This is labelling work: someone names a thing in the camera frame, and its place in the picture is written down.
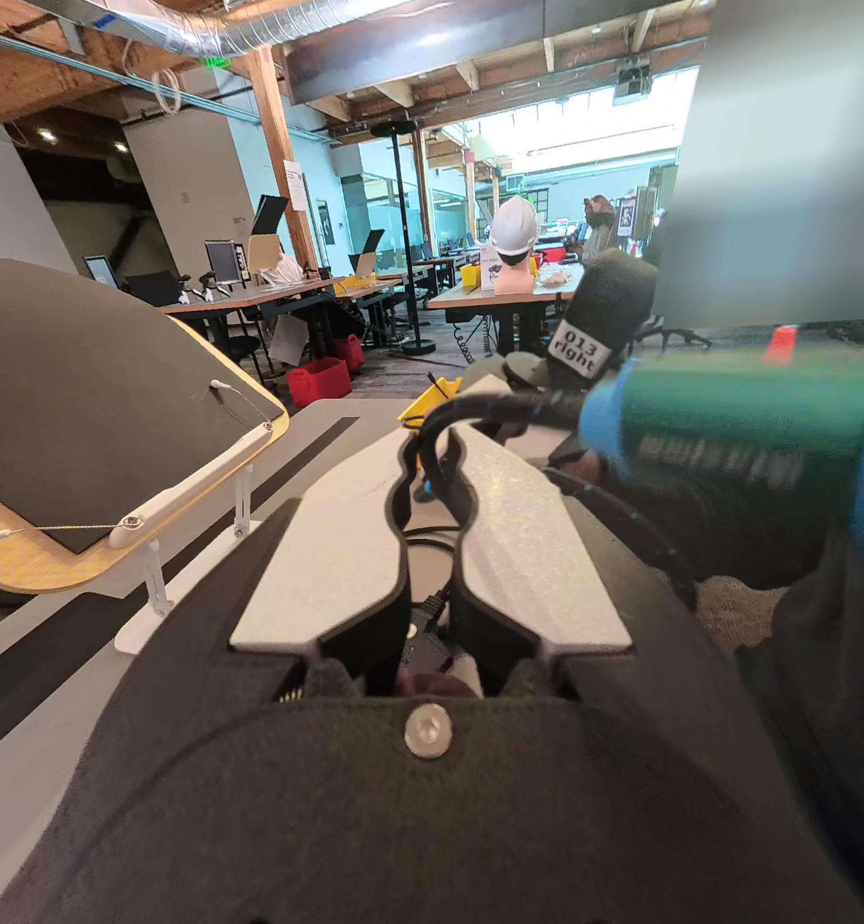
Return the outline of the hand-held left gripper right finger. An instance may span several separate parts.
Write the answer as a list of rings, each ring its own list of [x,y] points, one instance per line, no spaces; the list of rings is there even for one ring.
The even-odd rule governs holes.
[[[550,479],[471,424],[449,430],[447,460],[461,525],[450,631],[484,675],[627,653],[631,634]]]

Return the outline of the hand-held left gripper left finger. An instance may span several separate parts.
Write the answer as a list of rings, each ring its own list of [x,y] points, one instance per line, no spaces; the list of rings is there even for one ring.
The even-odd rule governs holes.
[[[390,693],[411,624],[405,525],[413,433],[349,456],[302,495],[236,627],[242,653],[341,662],[372,694]]]

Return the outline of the black hdmi port box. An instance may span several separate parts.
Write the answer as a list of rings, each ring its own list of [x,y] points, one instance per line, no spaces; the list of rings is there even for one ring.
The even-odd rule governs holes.
[[[453,663],[440,625],[448,603],[448,587],[413,603],[400,659],[402,669],[414,674],[444,673]]]

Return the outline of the wooden desk with black legs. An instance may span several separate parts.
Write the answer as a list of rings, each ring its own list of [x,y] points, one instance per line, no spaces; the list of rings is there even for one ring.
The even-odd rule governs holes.
[[[544,286],[535,279],[531,293],[499,295],[481,287],[455,286],[428,302],[429,310],[444,310],[447,323],[460,324],[471,317],[492,317],[497,325],[496,351],[502,356],[518,350],[542,351],[542,325],[552,309],[562,315],[567,303],[582,281],[584,268],[580,264],[549,265],[548,269],[568,271],[564,285]]]

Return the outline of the white hard hat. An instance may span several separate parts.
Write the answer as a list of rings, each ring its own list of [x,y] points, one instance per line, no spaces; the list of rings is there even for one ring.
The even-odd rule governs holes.
[[[489,243],[506,257],[526,254],[540,237],[540,222],[533,205],[520,196],[503,202],[496,211]]]

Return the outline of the yellow plastic bin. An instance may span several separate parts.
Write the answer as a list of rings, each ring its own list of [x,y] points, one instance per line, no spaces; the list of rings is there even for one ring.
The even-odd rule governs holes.
[[[433,410],[449,402],[458,393],[462,377],[455,380],[436,378],[429,374],[430,384],[397,418],[407,428],[419,428],[426,416]]]

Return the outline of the grey sheet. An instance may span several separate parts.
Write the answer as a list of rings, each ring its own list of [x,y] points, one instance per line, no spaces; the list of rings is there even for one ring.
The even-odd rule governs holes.
[[[309,327],[306,320],[293,314],[280,315],[276,318],[268,358],[274,363],[299,367],[308,343]]]

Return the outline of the long wooden desk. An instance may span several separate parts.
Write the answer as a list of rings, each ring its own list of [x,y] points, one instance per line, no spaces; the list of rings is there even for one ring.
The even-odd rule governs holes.
[[[240,295],[220,297],[213,302],[195,299],[189,304],[162,306],[158,310],[182,323],[204,321],[210,328],[214,347],[228,359],[239,362],[232,353],[226,318],[232,312],[245,309],[258,313],[261,319],[278,317],[306,308],[316,308],[325,301],[335,300],[335,285],[344,278],[307,279],[284,287],[258,286],[246,289]]]

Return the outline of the wooden board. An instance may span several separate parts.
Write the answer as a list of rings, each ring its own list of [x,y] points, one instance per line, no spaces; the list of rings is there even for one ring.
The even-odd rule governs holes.
[[[180,321],[174,321],[190,330],[195,339],[206,341]],[[209,349],[216,349],[208,342],[207,345]],[[240,376],[261,393],[274,399],[283,411],[283,415],[274,422],[264,419],[264,423],[270,422],[274,425],[274,434],[271,441],[248,463],[250,464],[261,456],[265,449],[276,445],[277,440],[287,432],[288,416],[278,399],[262,387],[257,380],[243,370]],[[53,533],[58,530],[72,530],[75,526],[34,526],[0,503],[0,589],[22,594],[44,594],[70,590],[88,584],[132,553],[139,551],[145,543],[160,538],[167,528],[195,507],[198,502],[206,499],[209,494],[226,491],[230,500],[234,487],[233,479],[240,470],[241,468],[218,482],[193,504],[172,515],[146,540],[125,550],[111,549],[107,543],[109,533],[118,523],[88,525],[88,529],[108,529],[109,533],[85,552],[73,553],[61,546]]]

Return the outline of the small silver screen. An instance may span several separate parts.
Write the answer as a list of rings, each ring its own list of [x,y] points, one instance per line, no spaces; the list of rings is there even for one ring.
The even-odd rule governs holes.
[[[205,241],[206,255],[215,279],[220,284],[243,283],[237,245],[230,239]]]

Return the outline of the silver spiral air duct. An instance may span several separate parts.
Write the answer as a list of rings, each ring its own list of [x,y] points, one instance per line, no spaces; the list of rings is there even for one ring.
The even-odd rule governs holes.
[[[134,27],[149,43],[198,59],[293,42],[401,5],[401,1],[307,1],[289,6],[252,2],[217,13],[190,14],[152,1],[104,3],[109,14]]]

